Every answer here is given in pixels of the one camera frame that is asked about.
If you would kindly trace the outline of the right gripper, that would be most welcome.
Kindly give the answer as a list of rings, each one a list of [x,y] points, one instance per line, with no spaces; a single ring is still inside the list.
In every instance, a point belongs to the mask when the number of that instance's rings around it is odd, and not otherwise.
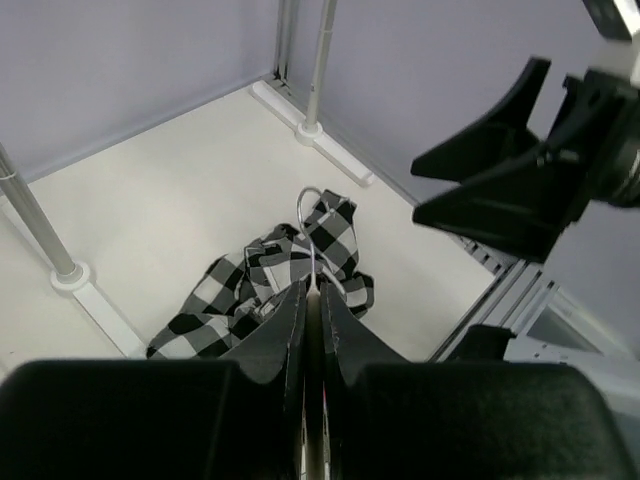
[[[530,58],[490,110],[413,160],[415,177],[461,183],[416,206],[414,223],[544,262],[590,201],[639,206],[639,88],[609,74],[566,76],[551,153],[499,164],[538,142],[528,122],[550,66]]]

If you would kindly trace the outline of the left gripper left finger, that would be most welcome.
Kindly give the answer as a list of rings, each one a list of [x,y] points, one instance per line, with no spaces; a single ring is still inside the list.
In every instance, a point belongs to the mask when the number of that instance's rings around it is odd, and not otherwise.
[[[296,479],[306,286],[217,359],[41,360],[1,385],[5,479]]]

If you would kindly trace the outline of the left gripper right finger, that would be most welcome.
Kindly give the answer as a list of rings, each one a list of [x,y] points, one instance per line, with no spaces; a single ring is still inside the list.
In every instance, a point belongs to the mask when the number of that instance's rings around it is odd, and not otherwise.
[[[635,479],[613,412],[578,369],[507,362],[507,335],[411,362],[321,288],[334,479]]]

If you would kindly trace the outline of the black white checked shirt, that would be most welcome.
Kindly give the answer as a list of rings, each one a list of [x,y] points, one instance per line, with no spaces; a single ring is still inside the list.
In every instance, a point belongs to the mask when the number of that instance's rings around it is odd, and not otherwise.
[[[317,278],[335,278],[351,313],[363,317],[375,301],[374,280],[359,271],[354,227],[357,206],[330,190],[305,217],[316,249]],[[216,358],[237,346],[278,308],[289,287],[307,281],[309,242],[281,223],[216,259],[179,312],[150,341],[149,359]]]

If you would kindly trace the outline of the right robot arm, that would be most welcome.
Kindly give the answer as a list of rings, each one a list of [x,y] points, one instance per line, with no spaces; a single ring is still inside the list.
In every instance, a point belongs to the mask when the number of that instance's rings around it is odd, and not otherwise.
[[[549,134],[528,121],[550,69],[532,57],[482,117],[413,160],[454,188],[415,206],[414,223],[543,263],[591,201],[639,205],[639,89],[614,73],[566,76]]]

